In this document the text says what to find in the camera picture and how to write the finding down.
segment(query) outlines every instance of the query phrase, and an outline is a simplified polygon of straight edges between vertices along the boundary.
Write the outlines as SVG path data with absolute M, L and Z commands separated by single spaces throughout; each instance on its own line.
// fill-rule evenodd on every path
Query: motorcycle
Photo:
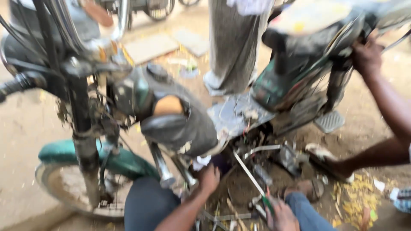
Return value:
M 273 150 L 278 152 L 277 161 L 297 176 L 294 148 L 269 145 L 269 138 L 311 121 L 324 132 L 342 126 L 344 119 L 335 107 L 353 71 L 350 45 L 359 38 L 364 41 L 375 28 L 386 32 L 411 20 L 411 0 L 315 2 L 310 6 L 316 10 L 305 13 L 311 20 L 304 21 L 305 26 L 297 17 L 303 8 L 278 9 L 262 37 L 272 48 L 272 59 L 251 90 L 206 109 L 161 66 L 131 65 L 119 43 L 130 0 L 120 2 L 118 24 L 109 38 L 100 37 L 96 18 L 71 3 L 9 1 L 10 25 L 0 17 L 7 31 L 0 55 L 14 79 L 0 85 L 0 102 L 34 88 L 59 99 L 58 117 L 72 126 L 73 136 L 41 149 L 37 183 L 67 207 L 111 220 L 124 216 L 117 192 L 126 183 L 150 176 L 162 187 L 173 185 L 175 178 L 163 154 L 171 158 L 190 190 L 198 185 L 190 161 L 220 153 L 249 174 L 246 164 L 255 154 Z M 328 73 L 329 82 L 321 90 L 318 82 Z M 123 147 L 128 145 L 120 130 L 137 122 L 155 167 Z M 80 186 L 65 181 L 67 169 L 81 173 L 85 194 L 75 194 Z
M 96 0 L 110 14 L 118 14 L 118 0 Z M 131 30 L 133 25 L 133 13 L 143 11 L 154 21 L 165 20 L 173 11 L 175 0 L 131 0 L 127 29 Z

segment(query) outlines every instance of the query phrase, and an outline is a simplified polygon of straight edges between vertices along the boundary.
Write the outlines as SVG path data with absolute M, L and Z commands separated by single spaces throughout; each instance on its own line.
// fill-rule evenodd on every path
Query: handlebar grip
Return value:
M 17 74 L 13 80 L 0 85 L 0 103 L 6 101 L 8 95 L 39 87 L 45 83 L 43 77 L 36 72 L 23 72 Z

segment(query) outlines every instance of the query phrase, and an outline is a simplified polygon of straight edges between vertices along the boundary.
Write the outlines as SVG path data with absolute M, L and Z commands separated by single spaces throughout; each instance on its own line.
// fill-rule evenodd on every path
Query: motorcycle handlebar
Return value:
M 110 37 L 83 41 L 79 37 L 69 10 L 66 0 L 50 0 L 49 10 L 55 18 L 57 27 L 68 45 L 78 54 L 86 55 L 90 59 L 98 59 L 101 49 L 107 50 L 112 47 L 112 42 L 119 42 L 123 37 L 130 10 L 130 0 L 121 0 L 118 10 L 118 24 Z
M 0 84 L 0 103 L 6 101 L 8 95 L 25 90 L 44 87 L 46 80 L 37 72 L 23 72 L 14 79 Z

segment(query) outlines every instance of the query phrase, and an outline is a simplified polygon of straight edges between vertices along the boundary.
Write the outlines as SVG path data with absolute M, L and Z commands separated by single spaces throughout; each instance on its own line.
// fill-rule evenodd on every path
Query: dirt ground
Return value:
M 125 38 L 125 42 L 132 41 L 141 36 L 148 34 L 156 33 L 159 31 L 170 31 L 172 28 L 178 28 L 184 26 L 191 31 L 198 33 L 204 37 L 208 37 L 208 8 L 206 1 L 203 1 L 200 5 L 187 9 L 180 13 L 175 18 L 169 19 L 167 22 L 162 22 L 153 26 L 153 24 L 138 24 L 134 28 L 134 32 L 128 34 Z M 389 44 L 401 35 L 403 35 L 404 29 L 400 31 L 394 31 L 390 34 L 385 35 L 380 39 L 380 42 L 383 44 Z M 258 69 L 261 72 L 264 67 L 268 64 L 270 57 L 270 49 L 261 45 L 259 60 L 258 60 Z M 183 79 L 179 77 L 177 65 L 171 65 L 168 63 L 169 58 L 194 58 L 192 55 L 187 53 L 184 49 L 168 54 L 164 57 L 159 57 L 155 62 L 164 65 L 170 73 L 173 73 L 175 79 L 181 82 L 183 85 L 188 87 L 194 94 L 196 94 L 206 106 L 211 106 L 211 103 L 215 100 L 219 101 L 221 99 L 213 99 L 208 96 L 208 92 L 203 86 L 202 77 L 209 70 L 208 66 L 208 55 L 205 55 L 201 58 L 194 58 L 199 64 L 199 75 L 193 79 Z M 411 98 L 411 87 L 410 70 L 411 70 L 411 44 L 403 42 L 394 49 L 386 52 L 383 55 L 384 65 L 383 73 L 384 76 L 391 82 L 395 89 L 403 95 L 405 98 Z M 26 105 L 26 102 L 30 101 L 29 99 L 24 98 L 23 106 Z M 6 108 L 16 107 L 19 105 L 19 99 L 13 98 L 11 100 L 13 106 L 6 106 Z M 58 132 L 54 132 L 54 124 L 59 125 L 56 120 L 56 116 L 53 108 L 53 100 L 47 101 L 47 105 L 43 107 L 35 106 L 40 104 L 39 102 L 35 103 L 32 106 L 32 103 L 27 103 L 29 110 L 25 109 L 15 109 L 14 111 L 2 112 L 2 122 L 7 124 L 7 127 L 11 125 L 11 133 L 16 134 L 9 136 L 9 132 L 2 132 L 2 145 L 4 145 L 5 153 L 7 152 L 7 158 L 14 158 L 12 162 L 8 162 L 7 166 L 3 163 L 1 166 L 7 170 L 7 174 L 11 172 L 14 174 L 14 169 L 16 168 L 16 174 L 19 175 L 19 179 L 22 180 L 24 187 L 32 183 L 32 170 L 30 171 L 31 175 L 26 176 L 26 172 L 22 169 L 24 166 L 26 168 L 32 169 L 36 164 L 37 160 L 33 157 L 30 158 L 30 163 L 25 163 L 23 160 L 26 158 L 26 154 L 21 154 L 21 152 L 37 151 L 40 149 L 41 145 L 50 142 L 57 138 L 68 138 L 69 131 L 62 130 L 58 128 Z M 323 134 L 319 131 L 314 125 L 309 124 L 302 128 L 299 128 L 294 133 L 287 136 L 287 139 L 293 140 L 297 143 L 297 149 L 301 150 L 307 143 L 319 143 L 329 149 L 336 156 L 345 158 L 360 151 L 366 149 L 367 147 L 389 137 L 390 130 L 387 128 L 383 118 L 381 118 L 378 109 L 372 99 L 372 96 L 369 93 L 369 90 L 365 87 L 362 79 L 358 76 L 357 73 L 354 73 L 351 78 L 345 92 L 344 99 L 341 104 L 338 106 L 337 110 L 345 117 L 345 125 L 332 132 L 331 134 Z M 17 113 L 30 113 L 35 115 L 35 117 L 29 118 L 28 116 L 22 115 L 22 118 L 17 118 Z M 16 147 L 16 142 L 19 140 L 24 141 L 24 147 Z M 150 154 L 147 147 L 140 145 L 143 142 L 142 136 L 137 134 L 136 131 L 132 130 L 129 134 L 127 140 L 133 143 L 132 147 L 138 148 L 139 153 L 150 159 Z M 16 153 L 14 157 L 9 156 L 8 153 Z M 285 185 L 292 184 L 295 179 L 293 179 L 285 170 L 277 167 L 276 165 L 266 166 L 270 175 L 274 179 L 274 187 L 272 191 L 283 187 Z M 397 166 L 389 168 L 378 168 L 378 169 L 366 169 L 366 171 L 358 172 L 359 175 L 364 178 L 368 175 L 368 178 L 375 178 L 379 181 L 387 183 L 387 188 L 392 187 L 403 187 L 410 185 L 411 186 L 411 170 L 409 166 Z M 304 166 L 303 175 L 301 179 L 309 179 L 316 177 L 317 172 L 311 166 Z M 3 196 L 13 196 L 12 202 L 1 201 L 0 204 L 6 206 L 7 208 L 13 208 L 15 204 L 20 200 L 20 196 L 23 197 L 25 194 L 16 193 L 16 189 L 19 188 L 22 184 L 19 181 L 18 184 L 13 182 L 12 178 L 0 180 L 0 189 L 4 188 Z M 9 190 L 5 188 L 6 185 L 16 185 L 14 190 Z M 326 192 L 324 197 L 316 204 L 314 204 L 317 211 L 325 217 L 330 222 L 336 219 L 337 210 L 335 208 L 335 201 L 332 197 L 332 192 L 334 190 L 335 182 L 330 177 L 329 185 L 326 187 Z M 220 210 L 220 215 L 230 215 L 225 205 L 225 200 L 227 198 L 227 188 L 230 189 L 233 193 L 233 202 L 238 209 L 239 213 L 247 212 L 246 204 L 251 200 L 253 196 L 258 195 L 257 191 L 253 187 L 250 180 L 246 177 L 245 173 L 240 169 L 235 170 L 224 182 L 219 186 L 218 191 L 213 195 L 207 204 L 207 210 L 213 211 L 217 204 L 217 201 L 220 200 L 222 208 Z M 401 214 L 397 212 L 390 202 L 385 198 L 383 193 L 374 191 L 377 194 L 378 202 L 381 204 L 378 205 L 377 214 L 379 219 L 374 223 L 374 227 L 370 231 L 382 231 L 388 228 L 395 227 L 396 231 L 400 230 L 409 230 L 411 229 L 410 216 Z M 346 216 L 346 212 L 341 209 L 343 217 Z M 262 221 L 259 223 L 259 231 L 263 230 Z M 246 225 L 249 227 L 250 222 L 246 221 Z M 53 229 L 54 231 L 71 231 L 71 230 L 123 230 L 124 227 L 122 224 L 112 224 L 102 221 L 94 221 L 87 219 L 81 216 L 75 216 L 72 219 L 58 225 Z M 347 231 L 353 230 L 352 227 L 345 229 Z

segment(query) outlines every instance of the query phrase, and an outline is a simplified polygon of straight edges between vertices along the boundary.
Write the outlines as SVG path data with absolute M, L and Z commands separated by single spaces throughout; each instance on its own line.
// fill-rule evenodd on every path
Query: hand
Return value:
M 274 209 L 274 215 L 267 209 L 267 224 L 270 230 L 300 231 L 300 224 L 288 205 L 272 196 L 269 196 L 268 200 Z
M 364 80 L 369 80 L 380 75 L 381 72 L 381 52 L 383 46 L 378 45 L 375 38 L 369 36 L 365 45 L 355 42 L 353 45 L 354 68 L 362 75 Z
M 220 171 L 213 164 L 209 164 L 202 169 L 199 181 L 201 193 L 209 196 L 217 189 L 220 183 Z

